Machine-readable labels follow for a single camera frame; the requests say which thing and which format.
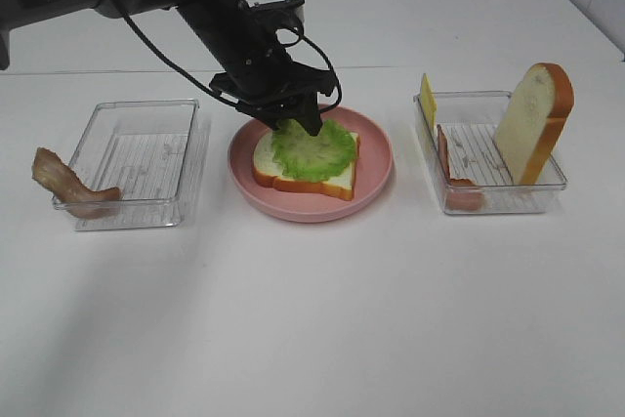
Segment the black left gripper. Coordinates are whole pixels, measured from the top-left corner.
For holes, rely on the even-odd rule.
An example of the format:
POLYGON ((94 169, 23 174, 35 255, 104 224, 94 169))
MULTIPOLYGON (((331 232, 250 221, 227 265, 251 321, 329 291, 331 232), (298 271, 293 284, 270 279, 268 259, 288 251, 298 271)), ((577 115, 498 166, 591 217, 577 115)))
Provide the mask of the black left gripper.
MULTIPOLYGON (((176 0, 176 9, 224 71, 214 76, 209 90, 234 97, 232 106, 272 130, 285 117, 294 119, 310 136, 322 127, 320 94, 338 90, 331 69, 294 61, 279 42, 279 29, 266 27, 246 0, 176 0)), ((304 25, 280 28, 306 39, 304 25)))

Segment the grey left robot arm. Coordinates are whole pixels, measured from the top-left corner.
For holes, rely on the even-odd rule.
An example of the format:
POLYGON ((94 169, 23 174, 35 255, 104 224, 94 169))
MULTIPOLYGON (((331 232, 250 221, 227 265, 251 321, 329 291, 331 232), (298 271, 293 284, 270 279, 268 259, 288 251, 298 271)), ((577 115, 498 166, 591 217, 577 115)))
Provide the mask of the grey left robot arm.
POLYGON ((321 115, 329 111, 318 97, 342 96, 333 66, 324 69, 294 61, 278 40, 280 29, 307 42, 303 0, 250 5, 246 0, 1 0, 1 67, 10 65, 10 33, 32 23, 93 9, 110 19, 123 19, 165 64, 205 94, 275 129, 294 119, 315 136, 321 115), (204 85, 168 59, 139 29, 132 17, 174 8, 222 66, 204 85))

